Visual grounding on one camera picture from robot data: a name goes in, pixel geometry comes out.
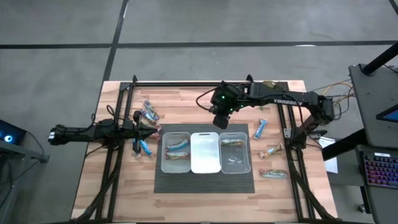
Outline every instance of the white plastic container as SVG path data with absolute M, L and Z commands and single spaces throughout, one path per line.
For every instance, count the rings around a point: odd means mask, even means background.
M 222 146 L 222 140 L 243 140 L 243 146 Z M 220 134 L 220 161 L 224 174 L 245 174 L 250 172 L 251 166 L 248 156 L 248 136 L 245 133 Z
M 212 174 L 221 170 L 217 133 L 191 135 L 191 170 L 196 174 Z
M 160 168 L 163 172 L 168 174 L 181 174 L 186 173 L 191 170 L 191 160 L 190 159 L 176 159 L 170 160 L 166 159 L 166 146 L 178 144 L 185 139 L 190 140 L 190 133 L 187 132 L 177 132 L 177 133 L 165 133 L 162 137 L 162 164 Z M 191 144 L 187 147 L 179 149 L 174 152 L 189 152 L 191 153 Z

